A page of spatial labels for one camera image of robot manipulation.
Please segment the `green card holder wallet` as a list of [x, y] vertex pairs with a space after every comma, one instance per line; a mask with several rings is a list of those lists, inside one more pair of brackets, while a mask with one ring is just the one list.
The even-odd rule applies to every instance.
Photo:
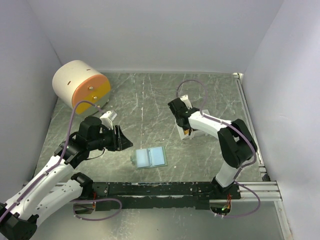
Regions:
[[130, 157], [137, 169], [150, 169], [168, 165], [166, 150], [163, 146], [137, 149]]

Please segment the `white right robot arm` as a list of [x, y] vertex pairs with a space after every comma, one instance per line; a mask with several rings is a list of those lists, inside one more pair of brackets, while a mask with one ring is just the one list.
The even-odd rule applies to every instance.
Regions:
[[188, 96], [177, 97], [168, 104], [175, 117], [175, 125], [182, 140], [210, 135], [219, 141], [224, 159], [218, 174], [213, 178], [212, 193], [218, 199], [229, 194], [246, 161], [257, 160], [257, 145], [245, 122], [223, 120], [193, 107]]

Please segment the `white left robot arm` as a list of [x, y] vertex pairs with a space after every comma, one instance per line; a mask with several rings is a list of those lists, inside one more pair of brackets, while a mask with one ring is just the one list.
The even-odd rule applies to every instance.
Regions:
[[94, 195], [93, 180], [78, 172], [61, 188], [53, 188], [87, 161], [91, 151], [122, 151], [133, 146], [119, 125], [106, 117], [86, 117], [68, 133], [42, 170], [18, 193], [0, 205], [0, 232], [8, 240], [29, 240], [52, 213], [73, 201]]

